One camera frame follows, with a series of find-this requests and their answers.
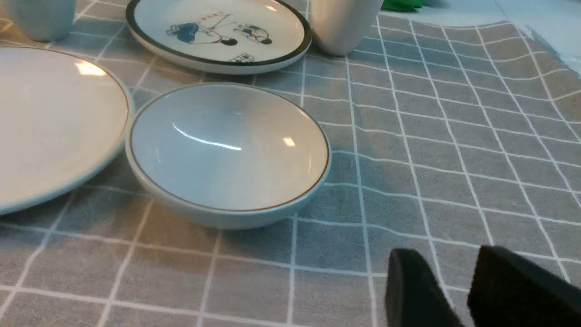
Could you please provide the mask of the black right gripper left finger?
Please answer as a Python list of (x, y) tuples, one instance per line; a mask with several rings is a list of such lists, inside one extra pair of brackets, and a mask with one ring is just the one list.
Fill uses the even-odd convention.
[(429, 264), (416, 250), (390, 252), (386, 294), (389, 327), (462, 327)]

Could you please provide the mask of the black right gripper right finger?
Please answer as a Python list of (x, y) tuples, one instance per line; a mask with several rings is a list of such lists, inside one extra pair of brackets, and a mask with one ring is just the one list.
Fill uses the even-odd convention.
[(481, 246), (467, 305), (476, 327), (578, 327), (581, 292), (500, 246)]

